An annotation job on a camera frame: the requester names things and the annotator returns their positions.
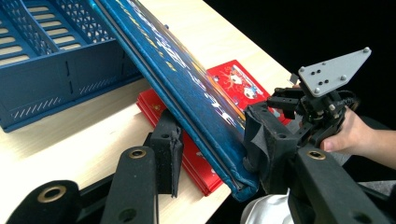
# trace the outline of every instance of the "book cover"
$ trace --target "book cover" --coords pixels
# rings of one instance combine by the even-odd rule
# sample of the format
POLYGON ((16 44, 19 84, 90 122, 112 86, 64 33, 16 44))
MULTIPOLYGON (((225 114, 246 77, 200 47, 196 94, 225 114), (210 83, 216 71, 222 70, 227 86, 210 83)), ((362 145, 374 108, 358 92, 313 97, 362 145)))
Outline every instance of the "book cover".
POLYGON ((141 3, 89 0, 237 201, 253 196, 257 174, 243 165, 243 112, 189 51, 141 3))

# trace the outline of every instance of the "red book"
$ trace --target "red book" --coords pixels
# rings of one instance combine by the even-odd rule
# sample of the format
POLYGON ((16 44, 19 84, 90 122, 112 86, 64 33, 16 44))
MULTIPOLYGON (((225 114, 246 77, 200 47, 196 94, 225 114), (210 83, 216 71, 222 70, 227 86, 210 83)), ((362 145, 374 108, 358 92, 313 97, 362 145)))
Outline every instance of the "red book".
MULTIPOLYGON (((211 77, 216 88, 222 91, 242 112, 248 105, 265 101, 270 96, 237 60, 209 68, 207 75, 211 77)), ((290 122, 275 109, 270 108, 270 110, 283 124, 290 122)))

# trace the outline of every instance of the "metal mounting plate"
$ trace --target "metal mounting plate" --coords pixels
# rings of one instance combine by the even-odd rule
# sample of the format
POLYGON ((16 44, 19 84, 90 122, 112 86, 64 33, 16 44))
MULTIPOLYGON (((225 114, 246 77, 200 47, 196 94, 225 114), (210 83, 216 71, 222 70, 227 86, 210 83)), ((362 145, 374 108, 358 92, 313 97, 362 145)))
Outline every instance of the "metal mounting plate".
POLYGON ((298 71, 301 80, 315 97, 320 97, 348 83, 371 55, 365 48, 329 61, 301 67, 298 71))

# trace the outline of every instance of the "black background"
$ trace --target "black background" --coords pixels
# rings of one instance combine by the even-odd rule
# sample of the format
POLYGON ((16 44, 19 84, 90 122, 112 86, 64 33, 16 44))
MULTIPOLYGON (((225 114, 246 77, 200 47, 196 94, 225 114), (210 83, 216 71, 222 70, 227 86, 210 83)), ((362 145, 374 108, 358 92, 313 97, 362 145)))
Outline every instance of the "black background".
MULTIPOLYGON (((359 115, 396 130, 394 1, 205 2, 291 73, 369 47, 372 55, 341 89, 354 91, 361 98, 359 115)), ((263 195, 260 190, 255 198, 263 195)), ((207 224, 239 223, 247 204, 230 196, 207 224)))

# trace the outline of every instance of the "robotic arm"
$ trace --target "robotic arm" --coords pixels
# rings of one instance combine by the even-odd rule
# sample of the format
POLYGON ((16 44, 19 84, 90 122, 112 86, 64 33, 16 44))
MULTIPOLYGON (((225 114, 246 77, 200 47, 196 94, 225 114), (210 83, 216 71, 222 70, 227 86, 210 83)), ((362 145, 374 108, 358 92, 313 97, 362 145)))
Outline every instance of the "robotic arm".
POLYGON ((337 91, 370 56, 368 48, 299 70, 300 89, 277 88, 266 102, 246 110, 244 166, 259 173, 268 194, 286 194, 295 223, 389 223, 385 215, 333 156, 318 148, 337 133, 346 108, 359 100, 337 91), (282 109, 288 119, 302 116, 291 133, 268 107, 282 109))

